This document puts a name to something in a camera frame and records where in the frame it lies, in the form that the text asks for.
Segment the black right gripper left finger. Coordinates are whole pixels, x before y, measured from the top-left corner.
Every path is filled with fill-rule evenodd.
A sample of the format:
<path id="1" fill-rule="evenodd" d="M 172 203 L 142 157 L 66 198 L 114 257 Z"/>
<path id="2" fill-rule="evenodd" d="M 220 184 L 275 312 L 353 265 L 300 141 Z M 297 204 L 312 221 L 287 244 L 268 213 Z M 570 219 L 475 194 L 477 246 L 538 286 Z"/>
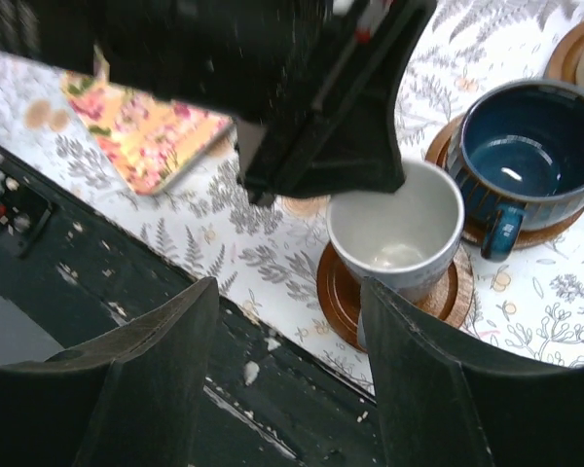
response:
<path id="1" fill-rule="evenodd" d="M 49 359 L 66 376 L 104 375 L 74 465 L 188 465 L 218 306 L 216 280 L 201 279 Z"/>

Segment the dark blue mug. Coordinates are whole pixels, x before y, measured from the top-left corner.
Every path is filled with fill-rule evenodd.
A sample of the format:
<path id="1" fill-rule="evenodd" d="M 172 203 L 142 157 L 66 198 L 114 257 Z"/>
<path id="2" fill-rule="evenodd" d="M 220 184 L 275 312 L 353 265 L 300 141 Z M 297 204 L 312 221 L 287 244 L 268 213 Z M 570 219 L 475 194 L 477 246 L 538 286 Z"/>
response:
<path id="1" fill-rule="evenodd" d="M 482 257 L 504 261 L 521 230 L 555 225 L 584 206 L 584 90 L 522 80 L 488 92 L 452 135 L 445 169 L 467 218 L 484 230 Z"/>

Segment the small grey patterned cup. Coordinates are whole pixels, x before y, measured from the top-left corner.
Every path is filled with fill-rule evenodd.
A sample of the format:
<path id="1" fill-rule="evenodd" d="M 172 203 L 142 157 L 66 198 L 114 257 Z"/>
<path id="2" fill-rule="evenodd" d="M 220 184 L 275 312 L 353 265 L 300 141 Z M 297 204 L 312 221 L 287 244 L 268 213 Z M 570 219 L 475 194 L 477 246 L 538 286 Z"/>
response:
<path id="1" fill-rule="evenodd" d="M 394 194 L 332 197 L 326 212 L 328 244 L 359 285 L 374 277 L 416 305 L 461 246 L 464 205 L 456 182 L 437 165 L 405 161 L 404 172 L 405 183 Z M 364 350 L 360 313 L 357 340 Z"/>

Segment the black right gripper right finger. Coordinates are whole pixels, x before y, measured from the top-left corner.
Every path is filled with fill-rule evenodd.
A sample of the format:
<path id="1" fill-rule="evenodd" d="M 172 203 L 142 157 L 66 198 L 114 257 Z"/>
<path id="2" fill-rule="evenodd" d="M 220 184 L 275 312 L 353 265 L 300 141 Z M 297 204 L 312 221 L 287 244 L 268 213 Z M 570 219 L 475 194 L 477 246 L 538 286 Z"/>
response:
<path id="1" fill-rule="evenodd" d="M 390 466 L 584 466 L 584 367 L 501 350 L 375 279 L 361 318 Z"/>

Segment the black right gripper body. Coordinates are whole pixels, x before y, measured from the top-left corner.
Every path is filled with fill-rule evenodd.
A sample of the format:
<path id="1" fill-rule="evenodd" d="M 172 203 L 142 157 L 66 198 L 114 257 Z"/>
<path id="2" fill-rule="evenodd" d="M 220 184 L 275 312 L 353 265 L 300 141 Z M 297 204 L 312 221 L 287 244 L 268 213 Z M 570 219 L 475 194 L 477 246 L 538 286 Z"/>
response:
<path id="1" fill-rule="evenodd" d="M 97 1 L 110 81 L 231 116 L 252 204 L 404 183 L 394 110 L 432 1 Z"/>

